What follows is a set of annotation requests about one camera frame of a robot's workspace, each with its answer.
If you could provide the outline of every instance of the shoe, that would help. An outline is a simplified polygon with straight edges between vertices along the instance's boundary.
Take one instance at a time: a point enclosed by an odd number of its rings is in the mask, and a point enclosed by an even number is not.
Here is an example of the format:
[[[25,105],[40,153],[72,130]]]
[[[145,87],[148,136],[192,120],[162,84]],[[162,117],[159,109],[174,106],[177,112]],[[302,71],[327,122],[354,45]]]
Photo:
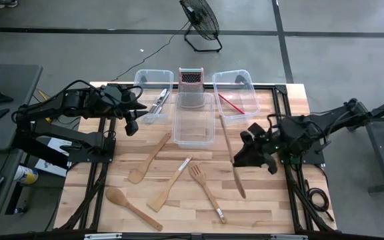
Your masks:
[[[4,7],[16,7],[17,0],[0,0],[0,9]]]

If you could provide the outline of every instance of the black desk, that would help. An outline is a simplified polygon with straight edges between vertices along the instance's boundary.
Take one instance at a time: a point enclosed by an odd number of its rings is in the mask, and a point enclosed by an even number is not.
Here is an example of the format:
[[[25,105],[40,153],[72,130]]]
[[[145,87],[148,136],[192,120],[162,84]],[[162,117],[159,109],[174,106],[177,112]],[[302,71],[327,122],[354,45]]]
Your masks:
[[[0,151],[10,148],[16,131],[16,124],[10,116],[20,105],[29,104],[42,70],[42,67],[37,65],[0,64],[0,91],[14,98],[11,103],[0,104],[0,110],[10,109],[10,112],[0,119]]]
[[[10,108],[10,112],[0,120],[0,170],[9,153],[1,173],[5,177],[5,182],[0,196],[0,214],[7,200],[17,166],[23,154],[18,149],[8,152],[16,130],[16,125],[11,121],[10,116],[21,104],[29,104],[41,72],[42,67],[37,65],[0,64],[0,89],[15,99],[10,104],[0,105],[0,109]]]

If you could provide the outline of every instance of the tongs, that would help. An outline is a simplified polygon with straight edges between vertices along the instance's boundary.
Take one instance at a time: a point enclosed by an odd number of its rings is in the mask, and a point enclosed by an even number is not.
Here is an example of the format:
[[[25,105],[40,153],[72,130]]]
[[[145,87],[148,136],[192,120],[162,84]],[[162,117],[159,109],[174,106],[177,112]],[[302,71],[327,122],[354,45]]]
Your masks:
[[[152,107],[149,110],[149,114],[159,114],[163,108],[163,104],[165,103],[165,100],[167,100],[168,96],[170,95],[170,92],[168,89],[162,90],[162,92],[159,94],[158,98],[153,102]],[[144,123],[152,123],[155,120],[154,117],[148,117],[144,119]]]

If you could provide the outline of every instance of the clear plastic container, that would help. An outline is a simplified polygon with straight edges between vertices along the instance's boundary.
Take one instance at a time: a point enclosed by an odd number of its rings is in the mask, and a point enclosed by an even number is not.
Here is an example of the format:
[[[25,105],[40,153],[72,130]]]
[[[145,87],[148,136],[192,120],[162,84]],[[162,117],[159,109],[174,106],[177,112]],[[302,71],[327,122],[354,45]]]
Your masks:
[[[213,86],[217,106],[226,125],[246,123],[260,112],[253,82],[246,70],[215,73]]]
[[[185,99],[203,98],[198,107],[182,107]],[[214,96],[210,93],[178,93],[173,124],[173,141],[180,148],[207,149],[214,142]]]
[[[139,102],[147,106],[148,111],[152,109],[155,100],[160,96],[161,92],[166,89],[169,92],[168,97],[162,104],[154,107],[154,113],[148,113],[140,118],[144,124],[168,124],[171,114],[171,94],[173,92],[174,74],[168,70],[149,70],[142,69],[136,72],[134,78],[134,86],[141,86],[143,94],[139,98]],[[136,95],[139,89],[132,90]]]

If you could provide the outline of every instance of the long wooden spoon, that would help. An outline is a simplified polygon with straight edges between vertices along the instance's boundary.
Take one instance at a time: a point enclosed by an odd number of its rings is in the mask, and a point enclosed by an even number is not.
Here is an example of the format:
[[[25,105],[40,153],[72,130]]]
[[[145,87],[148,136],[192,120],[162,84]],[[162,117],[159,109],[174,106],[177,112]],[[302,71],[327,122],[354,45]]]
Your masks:
[[[106,198],[116,205],[120,205],[130,209],[132,212],[134,212],[137,216],[145,220],[148,224],[150,224],[150,226],[154,227],[156,230],[161,231],[163,229],[163,226],[161,224],[159,224],[150,216],[146,215],[146,213],[138,210],[130,202],[128,202],[126,196],[121,190],[114,187],[108,188],[106,190]]]
[[[236,186],[238,188],[239,194],[241,194],[242,198],[245,199],[245,198],[247,198],[247,196],[245,194],[245,190],[244,190],[243,184],[241,182],[241,179],[239,178],[239,174],[237,172],[237,169],[233,167],[233,163],[235,162],[235,160],[233,159],[231,142],[230,142],[229,138],[227,137],[225,120],[223,119],[223,116],[221,116],[221,115],[219,116],[219,118],[220,118],[220,121],[221,121],[221,126],[223,128],[223,133],[225,134],[227,150],[229,152],[229,158],[231,159],[231,163],[232,163],[233,178],[235,180],[235,184],[236,184]]]
[[[128,176],[128,180],[132,183],[140,183],[140,181],[145,177],[147,169],[151,164],[152,159],[158,154],[159,150],[163,148],[164,144],[170,139],[171,133],[167,133],[160,140],[158,145],[152,150],[151,154],[147,157],[147,159],[140,164],[140,166],[136,169],[131,170],[130,175]]]
[[[210,192],[210,189],[207,186],[207,182],[205,181],[204,170],[197,163],[191,163],[189,164],[189,173],[194,178],[194,180],[196,180],[204,188],[204,191],[210,199],[214,210],[216,210],[217,214],[219,215],[221,222],[226,223],[226,218],[222,213],[219,204],[216,202],[216,198],[214,198],[213,194]]]
[[[148,200],[147,205],[150,206],[154,211],[158,212],[162,208],[168,198],[168,193],[170,192],[171,187],[173,186],[174,182],[176,182],[177,178],[180,176],[180,173],[184,170],[191,159],[192,155],[189,155],[183,164],[176,170],[170,180],[165,184],[162,192],[156,198]]]

